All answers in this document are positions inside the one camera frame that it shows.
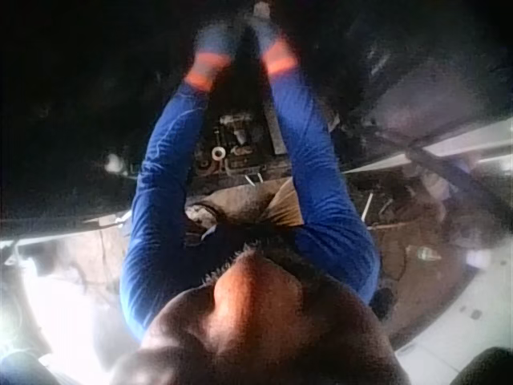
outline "person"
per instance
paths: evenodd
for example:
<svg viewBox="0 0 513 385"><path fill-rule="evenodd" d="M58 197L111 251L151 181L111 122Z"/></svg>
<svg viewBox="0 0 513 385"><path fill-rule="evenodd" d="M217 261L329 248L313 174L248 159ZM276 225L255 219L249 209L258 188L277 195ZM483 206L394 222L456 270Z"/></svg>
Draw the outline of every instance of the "person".
<svg viewBox="0 0 513 385"><path fill-rule="evenodd" d="M141 344L119 360L111 383L406 383L366 305L377 251L297 57L269 20L244 22L269 77L302 224L220 223L198 245L184 245L192 154L209 93L240 36L240 19L214 22L198 33L192 68L142 163L120 282Z"/></svg>

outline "orange sock stripe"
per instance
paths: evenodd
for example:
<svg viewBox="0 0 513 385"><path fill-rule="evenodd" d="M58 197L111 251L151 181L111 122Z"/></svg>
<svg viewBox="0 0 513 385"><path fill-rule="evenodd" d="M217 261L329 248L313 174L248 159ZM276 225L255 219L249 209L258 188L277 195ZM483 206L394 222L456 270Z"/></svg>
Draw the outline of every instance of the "orange sock stripe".
<svg viewBox="0 0 513 385"><path fill-rule="evenodd" d="M290 68L297 67L297 60L293 56L287 56L282 59L278 59L274 62L267 63L267 74L275 75L283 71L287 71Z"/></svg>
<svg viewBox="0 0 513 385"><path fill-rule="evenodd" d="M281 56L283 52L289 52L290 48L283 38L279 38L274 44L262 55L264 62L272 61L273 58Z"/></svg>
<svg viewBox="0 0 513 385"><path fill-rule="evenodd" d="M230 64L232 58L228 55L200 52L199 54L196 54L195 60L200 63L209 64L215 68L223 68Z"/></svg>
<svg viewBox="0 0 513 385"><path fill-rule="evenodd" d="M185 76L185 83L205 92L209 92L213 85L213 81L209 77L194 71L189 71L187 76Z"/></svg>

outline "circular port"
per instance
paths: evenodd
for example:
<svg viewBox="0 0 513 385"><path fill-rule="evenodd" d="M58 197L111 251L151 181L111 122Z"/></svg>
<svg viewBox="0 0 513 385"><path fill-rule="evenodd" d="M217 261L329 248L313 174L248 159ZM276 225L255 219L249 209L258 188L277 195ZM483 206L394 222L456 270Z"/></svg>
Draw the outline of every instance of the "circular port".
<svg viewBox="0 0 513 385"><path fill-rule="evenodd" d="M214 147L212 149L212 159L216 160L216 161L221 161L224 159L224 157L226 156L226 150L222 147Z"/></svg>

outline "white panel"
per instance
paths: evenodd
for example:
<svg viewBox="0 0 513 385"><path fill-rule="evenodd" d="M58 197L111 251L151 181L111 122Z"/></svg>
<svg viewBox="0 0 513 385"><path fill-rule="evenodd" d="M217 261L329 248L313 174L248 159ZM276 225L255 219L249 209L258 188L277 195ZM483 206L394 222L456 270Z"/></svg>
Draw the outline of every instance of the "white panel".
<svg viewBox="0 0 513 385"><path fill-rule="evenodd" d="M460 371L489 347L513 347L512 246L509 240L493 250L488 270L480 272L454 304L415 339L418 344Z"/></svg>
<svg viewBox="0 0 513 385"><path fill-rule="evenodd" d="M396 354L411 385L448 385L458 372L417 343L405 346Z"/></svg>

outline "blue jumpsuit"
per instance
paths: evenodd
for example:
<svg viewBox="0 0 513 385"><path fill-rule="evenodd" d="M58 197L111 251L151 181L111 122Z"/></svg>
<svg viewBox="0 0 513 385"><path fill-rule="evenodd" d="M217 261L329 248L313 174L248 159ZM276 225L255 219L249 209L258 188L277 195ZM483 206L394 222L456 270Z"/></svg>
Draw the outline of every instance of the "blue jumpsuit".
<svg viewBox="0 0 513 385"><path fill-rule="evenodd" d="M327 125L297 68L270 83L304 220L287 230L287 239L368 303L377 285L378 255L347 193ZM182 83L147 146L120 284L124 316L139 340L167 302L201 285L244 244L236 229L218 226L200 245L184 245L186 179L207 105L208 93Z"/></svg>

